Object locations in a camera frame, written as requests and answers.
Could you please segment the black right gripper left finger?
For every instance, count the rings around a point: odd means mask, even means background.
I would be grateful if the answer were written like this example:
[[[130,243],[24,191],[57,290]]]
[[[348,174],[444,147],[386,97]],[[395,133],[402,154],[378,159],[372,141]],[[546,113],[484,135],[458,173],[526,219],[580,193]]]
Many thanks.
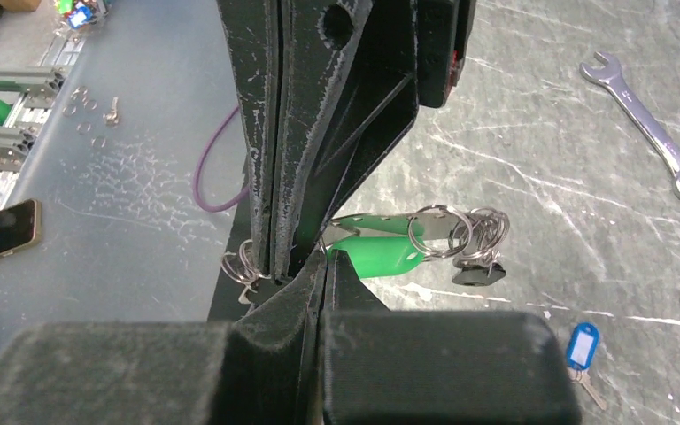
[[[0,357],[0,424],[319,424],[327,259],[238,321],[64,322]]]

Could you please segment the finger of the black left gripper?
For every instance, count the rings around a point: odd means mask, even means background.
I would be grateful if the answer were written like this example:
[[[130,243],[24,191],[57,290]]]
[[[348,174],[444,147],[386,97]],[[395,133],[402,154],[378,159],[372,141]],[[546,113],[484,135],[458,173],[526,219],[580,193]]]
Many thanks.
[[[251,203],[251,261],[272,273],[274,160],[282,66],[281,3],[219,1],[246,137]]]
[[[416,114],[414,1],[285,1],[270,273],[298,272]]]

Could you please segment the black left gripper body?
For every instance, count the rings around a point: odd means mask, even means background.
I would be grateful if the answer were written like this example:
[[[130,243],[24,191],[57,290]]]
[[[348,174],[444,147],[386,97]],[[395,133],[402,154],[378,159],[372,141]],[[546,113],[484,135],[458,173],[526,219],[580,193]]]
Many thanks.
[[[417,3],[419,104],[445,105],[465,63],[475,21],[476,0],[422,0]]]

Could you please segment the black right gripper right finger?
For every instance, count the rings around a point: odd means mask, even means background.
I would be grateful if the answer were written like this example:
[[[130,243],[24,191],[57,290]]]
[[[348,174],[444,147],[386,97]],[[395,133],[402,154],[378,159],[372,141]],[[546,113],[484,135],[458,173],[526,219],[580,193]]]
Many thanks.
[[[321,315],[327,424],[578,424],[556,336],[520,311],[393,311],[346,253]]]

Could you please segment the key with green tag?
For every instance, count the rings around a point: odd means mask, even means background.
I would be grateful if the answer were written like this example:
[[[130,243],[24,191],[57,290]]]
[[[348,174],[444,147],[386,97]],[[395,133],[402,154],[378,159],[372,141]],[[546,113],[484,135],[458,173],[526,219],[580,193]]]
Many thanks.
[[[332,220],[323,242],[328,251],[345,251],[360,278],[406,274],[426,255],[413,246],[421,242],[422,224],[405,215],[353,214]]]

